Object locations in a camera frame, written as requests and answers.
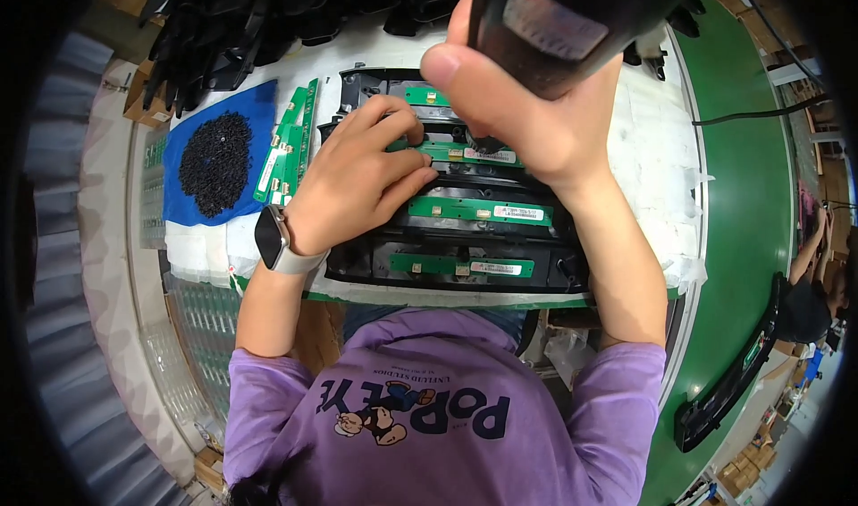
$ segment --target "white foam sheet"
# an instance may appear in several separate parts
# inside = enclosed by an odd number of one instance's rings
[[[315,125],[325,124],[340,106],[339,72],[354,68],[358,61],[365,63],[366,67],[417,68],[424,51],[444,38],[444,28],[426,29],[417,38],[393,37],[383,32],[378,19],[366,17],[349,23],[333,42],[299,49],[277,63],[257,68],[240,90],[277,79],[275,116],[280,117],[295,88],[306,86],[310,80],[318,78]],[[691,280],[705,280],[705,270],[698,259],[699,209],[695,207],[690,192],[700,180],[710,177],[702,177],[698,172],[698,145],[691,117],[683,104],[676,54],[670,41],[665,41],[662,48],[669,51],[665,58],[665,82],[656,80],[647,67],[623,66],[614,101],[608,157],[611,170],[665,271],[668,286],[679,287],[684,292]],[[199,109],[231,94],[210,93]],[[183,120],[191,115],[193,113],[187,114]],[[178,122],[173,119],[172,125],[175,127]],[[311,155],[319,147],[319,134],[314,127]],[[167,224],[168,254],[173,271],[179,275],[184,271],[192,274],[204,271],[200,265],[206,259],[214,260],[208,250],[214,248],[215,254],[223,257],[210,264],[209,282],[228,286],[227,274],[216,272],[230,265],[235,267],[236,274],[249,277],[259,258],[253,237],[256,217],[253,214],[236,218],[221,225],[224,228],[219,232]],[[198,241],[191,243],[188,238],[188,235],[197,233],[207,237],[204,240],[205,253],[198,250]],[[171,235],[182,236],[181,254],[170,251]],[[327,279],[324,266],[308,278],[307,290],[356,303],[445,307],[568,303],[585,297],[580,294],[437,291],[342,283]]]

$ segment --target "black shirt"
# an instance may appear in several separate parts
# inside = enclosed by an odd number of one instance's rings
[[[826,297],[822,282],[799,279],[783,298],[776,328],[778,339],[809,344],[824,337],[831,327]]]

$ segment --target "purple t-shirt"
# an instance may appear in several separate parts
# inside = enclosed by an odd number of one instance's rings
[[[314,503],[637,504],[665,351],[599,352],[563,422],[514,347],[466,310],[407,308],[360,328],[315,379],[235,350],[224,476],[311,445],[299,485]]]

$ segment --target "blue mat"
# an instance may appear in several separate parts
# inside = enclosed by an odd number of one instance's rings
[[[194,114],[170,132],[164,151],[164,213],[165,221],[193,226],[207,224],[210,226],[226,223],[233,218],[249,213],[262,211],[263,203],[253,199],[253,189],[256,187],[259,173],[265,163],[265,156],[271,144],[271,130],[274,121],[274,96],[277,93],[277,80],[268,81],[252,89],[229,97],[205,110]],[[250,169],[247,171],[248,183],[241,192],[241,197],[235,206],[224,210],[213,218],[203,216],[197,209],[194,198],[182,191],[178,181],[178,166],[182,161],[182,152],[194,134],[204,122],[218,116],[237,111],[246,116],[253,138],[248,148],[250,153]]]

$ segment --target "watch face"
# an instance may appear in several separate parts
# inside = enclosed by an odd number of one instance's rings
[[[280,233],[280,225],[277,223],[276,217],[276,208],[264,207],[263,211],[259,213],[254,232],[259,254],[263,257],[265,267],[268,269],[273,269],[277,257],[280,255],[283,246],[286,245],[286,240]]]

